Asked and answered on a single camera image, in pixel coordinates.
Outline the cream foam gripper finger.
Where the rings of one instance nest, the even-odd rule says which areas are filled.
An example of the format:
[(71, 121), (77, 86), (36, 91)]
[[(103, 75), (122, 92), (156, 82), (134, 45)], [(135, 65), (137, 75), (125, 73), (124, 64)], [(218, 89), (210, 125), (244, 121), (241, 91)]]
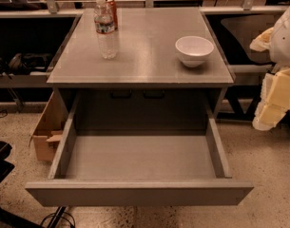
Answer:
[(262, 81), (261, 101), (252, 125), (260, 131), (275, 127), (290, 110), (290, 67), (276, 74), (267, 73)]
[(268, 28), (259, 36), (257, 36), (250, 44), (252, 50), (262, 52), (270, 48), (271, 35), (273, 33), (273, 28)]

